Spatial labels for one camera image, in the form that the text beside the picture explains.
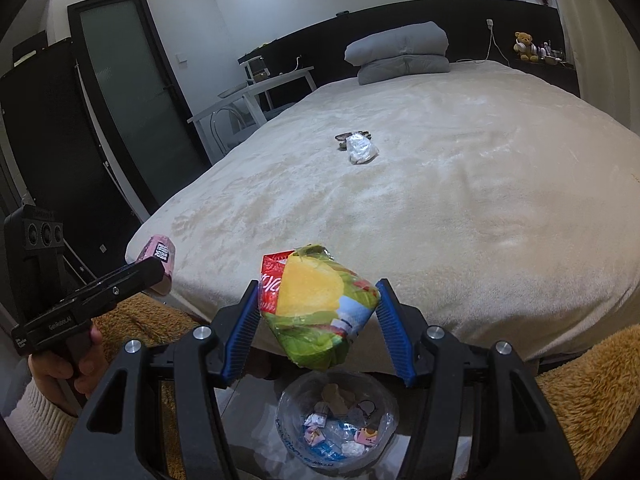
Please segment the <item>white knit sleeve forearm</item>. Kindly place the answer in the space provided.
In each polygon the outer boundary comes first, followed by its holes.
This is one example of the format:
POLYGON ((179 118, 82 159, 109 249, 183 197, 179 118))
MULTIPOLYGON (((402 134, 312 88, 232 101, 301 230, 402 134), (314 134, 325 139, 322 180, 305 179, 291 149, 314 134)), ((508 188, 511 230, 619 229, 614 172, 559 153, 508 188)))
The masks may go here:
POLYGON ((32 379, 4 421, 36 468, 52 479, 77 418, 51 401, 32 379))

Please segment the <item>left bare hand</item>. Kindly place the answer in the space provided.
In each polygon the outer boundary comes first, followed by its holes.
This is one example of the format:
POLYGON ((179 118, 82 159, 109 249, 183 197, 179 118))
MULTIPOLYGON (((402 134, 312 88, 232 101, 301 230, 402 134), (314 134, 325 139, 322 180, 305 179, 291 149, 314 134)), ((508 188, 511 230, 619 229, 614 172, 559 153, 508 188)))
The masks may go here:
POLYGON ((108 369, 103 335, 96 324, 91 326, 90 336, 91 347, 76 361, 76 365, 50 351, 28 357, 29 370, 38 390, 48 401, 69 415, 76 415, 77 411, 66 396, 62 384, 70 387, 73 396, 78 394, 89 399, 108 369))

